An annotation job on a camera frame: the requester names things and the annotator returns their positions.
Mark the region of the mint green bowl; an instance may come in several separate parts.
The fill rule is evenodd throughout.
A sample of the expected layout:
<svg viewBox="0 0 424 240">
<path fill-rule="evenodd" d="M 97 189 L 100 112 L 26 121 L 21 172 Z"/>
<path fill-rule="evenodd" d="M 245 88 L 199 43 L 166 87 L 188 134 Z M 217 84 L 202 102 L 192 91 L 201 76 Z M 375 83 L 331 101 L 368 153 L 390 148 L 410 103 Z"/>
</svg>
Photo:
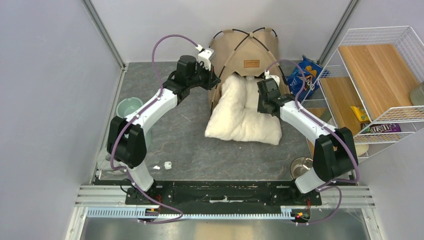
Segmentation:
<svg viewBox="0 0 424 240">
<path fill-rule="evenodd" d="M 143 102 L 137 97 L 125 98 L 120 101 L 116 107 L 115 113 L 120 118 L 135 112 L 143 106 Z M 152 143 L 152 130 L 150 129 L 145 135 L 146 148 L 148 149 Z"/>
</svg>

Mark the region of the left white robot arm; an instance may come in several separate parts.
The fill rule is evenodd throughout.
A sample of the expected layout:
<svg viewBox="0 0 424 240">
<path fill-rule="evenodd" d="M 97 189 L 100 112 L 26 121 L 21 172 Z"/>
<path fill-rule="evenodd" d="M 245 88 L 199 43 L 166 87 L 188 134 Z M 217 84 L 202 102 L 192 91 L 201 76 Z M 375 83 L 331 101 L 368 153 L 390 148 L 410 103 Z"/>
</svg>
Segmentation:
<svg viewBox="0 0 424 240">
<path fill-rule="evenodd" d="M 162 88 L 142 107 L 126 117 L 115 116 L 109 125 L 106 149 L 110 160 L 118 161 L 119 168 L 129 176 L 132 185 L 146 192 L 154 179 L 144 162 L 147 155 L 146 134 L 168 111 L 179 105 L 191 89 L 211 90 L 220 79 L 214 72 L 211 57 L 183 55 L 176 69 L 163 83 Z"/>
</svg>

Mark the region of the steel pet bowl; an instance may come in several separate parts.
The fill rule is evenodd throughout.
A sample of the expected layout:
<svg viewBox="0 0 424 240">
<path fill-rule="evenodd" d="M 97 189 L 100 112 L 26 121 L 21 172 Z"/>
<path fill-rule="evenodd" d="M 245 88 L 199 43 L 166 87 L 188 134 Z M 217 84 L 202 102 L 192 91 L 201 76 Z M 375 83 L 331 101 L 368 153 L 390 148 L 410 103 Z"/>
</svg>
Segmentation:
<svg viewBox="0 0 424 240">
<path fill-rule="evenodd" d="M 290 175 L 292 179 L 296 179 L 313 167 L 313 160 L 309 157 L 298 157 L 290 164 Z"/>
</svg>

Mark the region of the small white plastic cap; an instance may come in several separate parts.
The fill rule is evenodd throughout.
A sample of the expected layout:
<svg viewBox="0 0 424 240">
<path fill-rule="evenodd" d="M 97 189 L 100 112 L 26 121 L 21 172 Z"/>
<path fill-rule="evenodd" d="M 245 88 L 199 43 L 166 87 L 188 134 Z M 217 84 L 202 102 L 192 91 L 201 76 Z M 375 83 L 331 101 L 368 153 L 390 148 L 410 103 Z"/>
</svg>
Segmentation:
<svg viewBox="0 0 424 240">
<path fill-rule="evenodd" d="M 172 162 L 171 162 L 171 161 L 165 161 L 165 162 L 164 162 L 164 168 L 165 168 L 166 170 L 170 170 L 170 169 L 172 169 Z"/>
</svg>

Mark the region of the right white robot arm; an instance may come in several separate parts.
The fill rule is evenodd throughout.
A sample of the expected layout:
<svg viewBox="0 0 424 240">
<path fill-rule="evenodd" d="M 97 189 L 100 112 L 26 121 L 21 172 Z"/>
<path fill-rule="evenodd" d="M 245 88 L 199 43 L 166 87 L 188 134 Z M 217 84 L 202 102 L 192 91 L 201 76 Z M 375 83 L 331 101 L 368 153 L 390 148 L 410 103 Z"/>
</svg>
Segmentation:
<svg viewBox="0 0 424 240">
<path fill-rule="evenodd" d="M 295 193 L 321 190 L 331 182 L 340 181 L 340 176 L 349 171 L 359 176 L 354 137 L 349 128 L 337 128 L 320 120 L 292 95 L 282 94 L 273 78 L 260 80 L 257 86 L 258 112 L 278 117 L 313 143 L 312 168 L 295 178 Z"/>
</svg>

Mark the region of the white fluffy pillow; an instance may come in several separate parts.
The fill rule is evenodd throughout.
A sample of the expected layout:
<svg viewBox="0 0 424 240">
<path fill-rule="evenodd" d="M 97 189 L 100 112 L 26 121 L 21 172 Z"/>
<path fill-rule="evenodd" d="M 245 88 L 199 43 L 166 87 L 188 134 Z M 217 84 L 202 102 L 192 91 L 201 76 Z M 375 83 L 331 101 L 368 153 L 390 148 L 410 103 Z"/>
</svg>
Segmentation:
<svg viewBox="0 0 424 240">
<path fill-rule="evenodd" d="M 231 74 L 221 85 L 204 136 L 223 141 L 259 142 L 277 146 L 282 127 L 276 116 L 258 112 L 259 78 Z"/>
</svg>

